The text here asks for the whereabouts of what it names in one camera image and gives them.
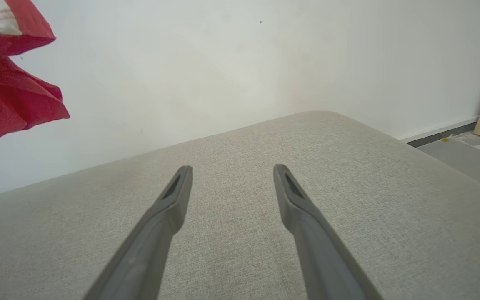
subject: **dark baseboard strip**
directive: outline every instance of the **dark baseboard strip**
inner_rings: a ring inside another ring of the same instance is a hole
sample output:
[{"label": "dark baseboard strip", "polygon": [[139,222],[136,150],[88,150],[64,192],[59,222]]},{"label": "dark baseboard strip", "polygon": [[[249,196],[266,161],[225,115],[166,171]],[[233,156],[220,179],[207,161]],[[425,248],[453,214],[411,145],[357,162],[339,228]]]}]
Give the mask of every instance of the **dark baseboard strip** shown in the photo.
[{"label": "dark baseboard strip", "polygon": [[448,131],[444,131],[443,133],[442,132],[436,133],[436,135],[431,135],[431,136],[425,137],[423,139],[413,140],[412,142],[408,142],[407,144],[411,145],[414,148],[417,148],[419,146],[423,146],[423,145],[435,142],[439,139],[446,138],[450,135],[459,135],[459,134],[465,133],[467,131],[473,131],[473,129],[475,129],[476,124],[477,124],[477,122],[470,123],[468,125],[464,125],[464,126],[461,126],[461,127],[453,128],[453,129],[448,130]]}]

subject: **floor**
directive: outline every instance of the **floor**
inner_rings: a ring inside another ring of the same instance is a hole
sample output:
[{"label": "floor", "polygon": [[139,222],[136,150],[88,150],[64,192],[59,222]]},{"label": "floor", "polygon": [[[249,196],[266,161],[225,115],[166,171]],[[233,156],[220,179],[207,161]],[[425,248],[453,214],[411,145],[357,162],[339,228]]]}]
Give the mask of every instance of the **floor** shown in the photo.
[{"label": "floor", "polygon": [[418,147],[480,182],[480,136],[471,131]]}]

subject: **red cloth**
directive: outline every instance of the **red cloth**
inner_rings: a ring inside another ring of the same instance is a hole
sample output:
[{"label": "red cloth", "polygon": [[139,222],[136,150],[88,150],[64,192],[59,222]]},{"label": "red cloth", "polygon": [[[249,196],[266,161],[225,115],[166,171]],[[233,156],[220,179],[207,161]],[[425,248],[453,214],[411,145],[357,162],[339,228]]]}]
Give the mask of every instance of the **red cloth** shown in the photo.
[{"label": "red cloth", "polygon": [[58,87],[21,70],[8,58],[53,42],[55,36],[49,24],[30,0],[5,2],[22,34],[0,34],[0,137],[69,118]]}]

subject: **wall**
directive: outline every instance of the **wall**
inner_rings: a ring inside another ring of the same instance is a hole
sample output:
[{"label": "wall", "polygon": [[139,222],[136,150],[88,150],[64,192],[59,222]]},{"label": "wall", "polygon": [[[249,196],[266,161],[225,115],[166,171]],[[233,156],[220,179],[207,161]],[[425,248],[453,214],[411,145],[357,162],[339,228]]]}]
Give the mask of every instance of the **wall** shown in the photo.
[{"label": "wall", "polygon": [[305,110],[394,137],[480,112],[480,0],[34,0],[14,57],[72,115],[0,139],[0,192]]}]

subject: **white baseboard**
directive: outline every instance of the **white baseboard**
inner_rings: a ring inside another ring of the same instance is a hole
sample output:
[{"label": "white baseboard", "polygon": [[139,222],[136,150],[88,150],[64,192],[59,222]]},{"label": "white baseboard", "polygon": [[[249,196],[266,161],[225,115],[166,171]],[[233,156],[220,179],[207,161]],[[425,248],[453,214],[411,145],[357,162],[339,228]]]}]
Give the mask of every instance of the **white baseboard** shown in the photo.
[{"label": "white baseboard", "polygon": [[464,126],[464,125],[474,123],[478,120],[478,118],[479,118],[479,115],[473,116],[473,117],[471,117],[469,119],[466,119],[466,120],[459,120],[459,121],[454,121],[454,122],[450,122],[450,123],[445,123],[445,124],[442,124],[442,125],[439,125],[439,126],[436,126],[436,127],[430,127],[430,128],[427,128],[427,129],[416,131],[414,133],[409,133],[409,134],[406,134],[406,135],[400,135],[396,138],[398,140],[400,140],[401,142],[404,142],[404,143],[412,142],[412,141],[417,140],[417,139],[429,137],[431,135],[436,135],[437,133],[442,133],[444,131],[448,131],[448,130],[451,130],[451,129],[454,129],[454,128],[457,128],[457,127],[461,127],[461,126]]}]

